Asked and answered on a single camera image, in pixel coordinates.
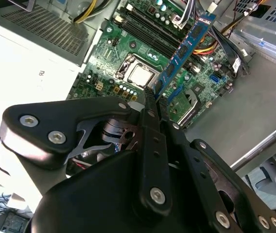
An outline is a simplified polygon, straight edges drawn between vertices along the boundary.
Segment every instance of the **black bracket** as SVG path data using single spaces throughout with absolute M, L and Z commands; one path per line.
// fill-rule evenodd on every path
M 40 167 L 57 169 L 69 156 L 74 156 L 77 131 L 85 131 L 85 140 L 97 123 L 126 120 L 131 112 L 127 103 L 117 97 L 15 105 L 3 113 L 0 138 L 11 150 Z M 26 115 L 35 117 L 38 124 L 34 127 L 21 124 L 21 118 Z M 49 133 L 54 131 L 63 133 L 64 143 L 49 140 Z

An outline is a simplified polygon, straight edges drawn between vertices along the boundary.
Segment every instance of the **gray metal panel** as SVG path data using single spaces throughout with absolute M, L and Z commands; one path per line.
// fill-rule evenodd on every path
M 276 130 L 276 65 L 255 55 L 250 70 L 186 133 L 207 141 L 229 165 Z
M 245 8 L 254 2 L 256 0 L 239 0 L 237 16 L 240 16 Z M 246 18 L 236 28 L 236 33 L 248 34 L 276 46 L 276 0 L 267 0 L 264 4 L 271 6 L 265 15 L 262 18 Z M 234 7 L 235 3 L 232 3 L 220 19 L 221 22 L 232 21 Z
M 32 12 L 17 6 L 1 8 L 0 25 L 77 65 L 82 64 L 88 49 L 85 27 L 71 24 L 39 5 Z

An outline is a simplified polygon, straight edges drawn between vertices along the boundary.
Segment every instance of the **red wire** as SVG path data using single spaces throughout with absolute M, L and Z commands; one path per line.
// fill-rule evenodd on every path
M 74 162 L 77 166 L 79 166 L 80 168 L 82 168 L 83 170 L 85 170 L 86 168 L 83 166 L 83 165 L 81 165 L 81 164 L 79 164 L 79 163 L 77 163 L 77 162 Z
M 207 55 L 213 53 L 215 50 L 207 51 L 207 52 L 200 52 L 199 55 Z

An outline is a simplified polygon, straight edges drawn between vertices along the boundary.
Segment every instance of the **sata port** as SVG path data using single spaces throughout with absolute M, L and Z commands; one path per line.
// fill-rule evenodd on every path
M 215 83 L 218 83 L 218 82 L 219 82 L 219 78 L 216 77 L 214 74 L 211 74 L 209 78 L 210 78 L 211 80 L 213 80 Z

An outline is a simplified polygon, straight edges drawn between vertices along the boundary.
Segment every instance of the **green circuit board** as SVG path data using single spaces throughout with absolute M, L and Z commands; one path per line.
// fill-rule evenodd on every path
M 146 14 L 150 6 L 154 7 L 156 11 L 159 11 L 159 6 L 150 4 L 148 0 L 130 0 L 129 2 L 139 10 L 146 11 Z M 168 8 L 165 12 L 168 18 L 175 10 L 178 12 L 178 8 L 169 2 L 167 3 Z M 124 6 L 126 1 L 122 1 L 120 4 Z M 116 12 L 117 15 L 122 16 L 120 8 Z M 148 31 L 143 25 L 140 26 L 137 24 L 137 27 Z M 175 34 L 182 36 L 183 32 L 177 30 L 172 25 L 169 25 L 166 29 L 169 31 L 175 30 Z M 164 56 L 134 37 L 113 22 L 113 20 L 107 21 L 106 25 L 102 28 L 101 38 L 95 50 L 93 50 L 84 72 L 79 75 L 77 83 L 72 88 L 69 98 L 81 99 L 100 96 L 118 96 L 126 101 L 143 103 L 143 88 L 117 77 L 120 67 L 129 55 L 134 55 L 158 73 L 163 70 L 169 61 L 167 56 Z M 215 71 L 213 64 L 215 62 L 226 62 L 225 53 L 222 50 L 217 49 L 211 55 L 206 55 L 203 60 L 203 65 L 197 65 L 199 67 L 198 73 L 194 74 L 182 68 L 164 94 L 166 97 L 169 97 L 176 88 L 182 87 L 182 91 L 174 97 L 168 106 L 170 118 L 175 122 L 178 122 L 191 109 L 192 105 L 187 97 L 187 90 L 192 90 L 196 94 L 200 102 L 200 108 L 184 127 L 191 125 L 199 115 L 208 109 L 212 102 L 219 96 L 219 90 L 228 81 L 232 80 L 226 75 L 223 75 L 218 82 L 210 79 L 210 75 Z

